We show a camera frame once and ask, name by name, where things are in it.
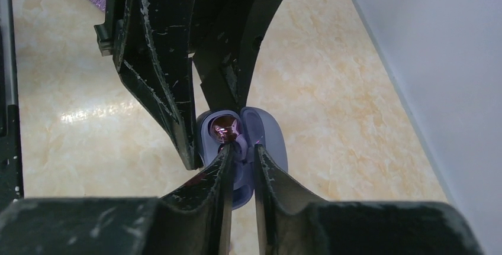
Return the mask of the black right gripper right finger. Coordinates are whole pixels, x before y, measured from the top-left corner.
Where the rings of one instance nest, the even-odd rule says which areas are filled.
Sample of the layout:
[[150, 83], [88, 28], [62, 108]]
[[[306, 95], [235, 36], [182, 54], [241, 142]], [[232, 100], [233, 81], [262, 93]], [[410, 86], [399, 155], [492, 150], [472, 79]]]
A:
[[316, 195], [274, 161], [265, 146], [254, 146], [254, 181], [260, 254], [311, 254], [315, 229], [310, 204]]

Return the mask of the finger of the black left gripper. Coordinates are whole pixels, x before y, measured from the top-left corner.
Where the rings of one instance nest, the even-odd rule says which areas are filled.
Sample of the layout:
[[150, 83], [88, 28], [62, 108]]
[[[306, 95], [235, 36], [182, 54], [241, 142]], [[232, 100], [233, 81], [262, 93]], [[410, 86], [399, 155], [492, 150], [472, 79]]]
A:
[[193, 61], [212, 111], [246, 106], [260, 46], [282, 0], [228, 0]]

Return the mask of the purple earbud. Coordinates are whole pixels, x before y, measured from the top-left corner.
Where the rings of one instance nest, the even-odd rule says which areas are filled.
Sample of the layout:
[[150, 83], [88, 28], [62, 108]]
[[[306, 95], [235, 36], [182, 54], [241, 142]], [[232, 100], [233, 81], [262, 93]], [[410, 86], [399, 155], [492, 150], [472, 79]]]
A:
[[209, 124], [209, 134], [220, 144], [235, 143], [238, 147], [238, 161], [246, 159], [248, 144], [237, 117], [233, 115], [220, 115], [213, 118]]

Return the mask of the grey purple charging case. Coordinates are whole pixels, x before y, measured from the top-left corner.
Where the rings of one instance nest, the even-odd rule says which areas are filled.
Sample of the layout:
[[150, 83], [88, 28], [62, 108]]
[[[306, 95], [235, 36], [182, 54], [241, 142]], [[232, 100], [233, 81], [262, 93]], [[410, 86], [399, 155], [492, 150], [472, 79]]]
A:
[[244, 107], [239, 113], [231, 110], [206, 111], [197, 118], [197, 146], [202, 166], [209, 166], [223, 148], [222, 133], [229, 132], [236, 146], [232, 208], [247, 204], [255, 188], [253, 178], [254, 146], [264, 146], [275, 163], [288, 170], [284, 136], [276, 119], [256, 107]]

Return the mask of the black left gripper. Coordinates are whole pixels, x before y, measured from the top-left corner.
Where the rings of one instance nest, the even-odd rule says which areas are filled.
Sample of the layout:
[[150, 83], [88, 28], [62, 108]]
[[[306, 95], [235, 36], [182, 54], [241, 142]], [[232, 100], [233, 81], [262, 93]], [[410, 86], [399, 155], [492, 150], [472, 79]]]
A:
[[105, 0], [95, 25], [101, 56], [111, 56], [124, 86], [165, 130], [188, 170], [195, 155], [195, 101], [189, 34], [195, 0]]

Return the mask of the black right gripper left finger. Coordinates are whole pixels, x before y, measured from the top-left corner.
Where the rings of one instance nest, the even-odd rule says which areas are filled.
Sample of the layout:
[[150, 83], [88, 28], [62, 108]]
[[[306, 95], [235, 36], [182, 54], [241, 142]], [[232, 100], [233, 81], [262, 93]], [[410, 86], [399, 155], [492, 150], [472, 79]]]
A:
[[162, 197], [149, 231], [149, 254], [228, 254], [234, 185], [234, 145]]

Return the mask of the aluminium frame rail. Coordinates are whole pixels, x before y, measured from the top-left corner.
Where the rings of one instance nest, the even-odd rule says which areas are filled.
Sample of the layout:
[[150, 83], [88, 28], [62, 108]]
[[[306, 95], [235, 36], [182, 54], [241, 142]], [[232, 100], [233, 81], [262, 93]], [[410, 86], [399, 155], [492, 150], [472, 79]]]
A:
[[1, 67], [7, 105], [18, 105], [18, 81], [12, 0], [1, 0]]

